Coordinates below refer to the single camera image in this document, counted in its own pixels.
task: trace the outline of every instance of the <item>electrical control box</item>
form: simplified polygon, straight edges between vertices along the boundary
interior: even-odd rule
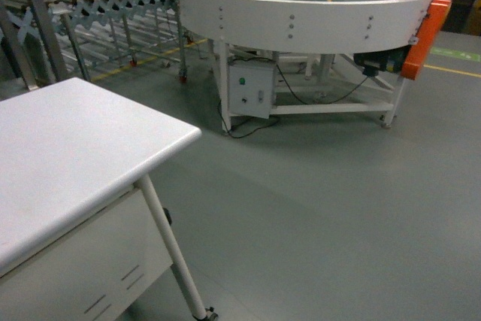
[[[229,110],[269,118],[274,103],[275,62],[235,62],[229,66]]]

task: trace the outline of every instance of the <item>white tabletop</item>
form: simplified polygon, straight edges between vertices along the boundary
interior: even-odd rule
[[[0,276],[200,134],[78,78],[0,102]]]

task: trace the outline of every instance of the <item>black cable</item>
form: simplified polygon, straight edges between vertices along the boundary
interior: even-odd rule
[[[353,94],[356,89],[358,89],[366,80],[368,80],[368,78],[369,78],[369,77],[364,78],[364,80],[363,80],[360,84],[358,84],[357,86],[355,86],[354,89],[351,90],[351,91],[350,91],[349,93],[347,93],[346,95],[343,95],[342,97],[336,99],[335,101],[330,101],[330,102],[328,102],[328,103],[321,103],[321,104],[333,104],[333,103],[336,103],[336,102],[338,102],[338,101],[342,101],[343,99],[345,99],[345,98],[349,97],[351,94]]]
[[[248,62],[250,60],[253,60],[253,59],[266,59],[266,60],[270,60],[272,61],[272,59],[269,59],[269,58],[264,58],[264,57],[252,57],[252,58],[249,58],[249,59],[242,59],[242,58],[238,58],[238,59],[235,59],[235,60],[242,60],[242,61],[245,61],[245,62]],[[280,70],[280,67],[279,65],[276,63],[276,67],[277,67],[277,70],[279,71],[279,74],[280,76],[283,78],[283,81],[286,83],[287,85],[287,88],[289,88],[289,91],[291,92],[291,94],[294,96],[294,98],[296,98],[298,101],[300,101],[300,103],[302,104],[305,104],[305,105],[311,105],[311,103],[306,103],[305,101],[303,101],[302,99],[300,99],[293,91],[292,91],[292,88],[291,86],[289,85],[289,82],[287,81],[286,77],[284,77],[284,74],[283,72]],[[355,86],[351,91],[349,91],[346,95],[343,95],[342,97],[334,100],[334,101],[330,101],[330,102],[327,102],[327,103],[320,103],[320,104],[334,104],[334,103],[337,103],[338,101],[342,101],[343,99],[349,97],[351,94],[353,94],[362,84],[364,84],[364,82],[366,80],[368,80],[369,76],[367,76],[360,84],[358,84],[357,86]]]
[[[286,83],[287,87],[289,88],[289,91],[290,91],[291,94],[294,96],[294,98],[296,98],[298,101],[300,101],[300,103],[305,104],[305,105],[308,105],[309,103],[306,103],[305,101],[303,101],[302,99],[300,99],[299,97],[297,97],[297,95],[294,93],[294,91],[292,90],[291,86],[290,86],[289,83],[287,82],[286,77],[284,77],[284,73],[280,70],[279,66],[277,66],[277,70],[279,71],[280,76],[283,78],[284,83]]]
[[[249,119],[244,120],[242,123],[237,124],[236,126],[232,126],[231,129],[228,129],[227,124],[225,123],[224,117],[222,116],[222,112],[220,111],[220,104],[221,104],[221,101],[219,101],[219,104],[217,105],[217,112],[219,113],[220,119],[222,120],[222,123],[223,123],[225,129],[227,129],[227,134],[228,134],[228,136],[231,137],[231,138],[233,138],[233,139],[241,139],[241,138],[249,137],[250,135],[256,133],[256,132],[257,132],[258,130],[260,130],[260,129],[266,129],[266,128],[275,126],[275,125],[278,124],[278,122],[280,121],[280,118],[279,118],[279,117],[272,116],[272,117],[274,118],[274,121],[273,121],[272,123],[270,123],[270,124],[267,124],[266,126],[258,127],[258,128],[256,128],[256,129],[254,129],[253,131],[245,134],[245,135],[233,135],[233,134],[232,134],[232,130],[233,130],[233,129],[236,129],[236,128],[238,128],[239,126],[242,126],[242,125],[246,124],[246,123],[249,122],[250,120],[253,120],[254,117],[250,117]]]

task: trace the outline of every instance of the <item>table leg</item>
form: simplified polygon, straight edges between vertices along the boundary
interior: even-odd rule
[[[159,232],[164,240],[167,251],[171,256],[173,265],[171,266],[174,276],[179,284],[180,290],[189,305],[190,312],[197,320],[209,321],[216,319],[217,315],[212,313],[213,309],[209,310],[210,315],[207,315],[207,311],[202,303],[201,296],[195,287],[194,280],[187,268],[186,261],[184,260],[182,253],[180,252],[179,245],[175,239],[174,233],[170,225],[168,224],[167,217],[165,216],[164,209],[157,196],[156,190],[152,185],[152,181],[148,174],[144,175],[140,180],[135,183],[136,187],[140,188],[144,194],[147,206],[150,213],[156,222]]]
[[[392,109],[383,117],[383,128],[391,128],[391,123],[397,114],[399,104],[401,103],[404,90],[406,89],[408,79],[399,76],[396,80],[396,86],[392,95]]]
[[[219,45],[219,96],[220,96],[220,113],[222,114],[222,129],[224,132],[230,132],[231,117],[228,112],[228,44],[220,41]]]

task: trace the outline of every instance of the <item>white circular frame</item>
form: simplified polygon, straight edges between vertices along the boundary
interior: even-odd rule
[[[296,53],[366,53],[409,44],[432,0],[179,0],[187,29],[215,41]]]

